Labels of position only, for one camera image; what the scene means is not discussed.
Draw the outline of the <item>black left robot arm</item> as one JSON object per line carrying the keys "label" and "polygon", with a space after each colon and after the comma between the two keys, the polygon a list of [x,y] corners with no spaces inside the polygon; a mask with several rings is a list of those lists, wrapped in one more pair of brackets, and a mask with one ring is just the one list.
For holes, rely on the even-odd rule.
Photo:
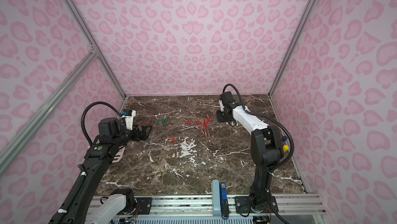
{"label": "black left robot arm", "polygon": [[[104,105],[116,113],[98,123],[99,134],[92,140],[85,127],[85,118],[94,106]],[[81,129],[89,143],[79,175],[65,201],[51,217],[51,224],[109,224],[118,214],[137,215],[141,210],[131,188],[114,190],[107,200],[88,215],[90,204],[103,176],[112,165],[117,153],[129,142],[145,141],[153,129],[152,125],[138,126],[133,120],[136,112],[131,109],[118,111],[106,102],[88,105],[81,117]]]}

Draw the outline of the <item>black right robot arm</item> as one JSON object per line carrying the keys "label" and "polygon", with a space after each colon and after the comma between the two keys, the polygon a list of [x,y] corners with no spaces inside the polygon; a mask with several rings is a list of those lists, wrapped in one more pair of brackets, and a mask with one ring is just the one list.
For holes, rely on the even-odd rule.
{"label": "black right robot arm", "polygon": [[278,213],[276,199],[270,188],[274,172],[286,164],[294,152],[294,141],[288,130],[277,120],[253,113],[245,105],[236,86],[225,85],[219,97],[220,110],[216,112],[219,123],[242,125],[251,135],[250,152],[255,164],[255,175],[250,187],[248,206],[237,212],[247,217],[251,212]]}

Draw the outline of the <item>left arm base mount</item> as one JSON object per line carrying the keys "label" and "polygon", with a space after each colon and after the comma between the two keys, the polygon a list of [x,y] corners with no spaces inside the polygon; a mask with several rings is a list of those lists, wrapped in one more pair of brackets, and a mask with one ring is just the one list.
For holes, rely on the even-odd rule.
{"label": "left arm base mount", "polygon": [[117,215],[148,215],[152,201],[151,197],[136,197],[132,188],[122,188],[111,192],[105,203],[115,206]]}

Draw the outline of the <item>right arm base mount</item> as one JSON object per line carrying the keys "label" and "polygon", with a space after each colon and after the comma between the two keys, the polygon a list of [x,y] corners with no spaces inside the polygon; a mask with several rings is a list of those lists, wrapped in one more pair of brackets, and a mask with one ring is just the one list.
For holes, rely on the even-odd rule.
{"label": "right arm base mount", "polygon": [[263,198],[255,200],[250,196],[236,196],[234,197],[236,213],[248,215],[253,213],[278,213],[279,208],[276,198],[270,196],[268,199]]}

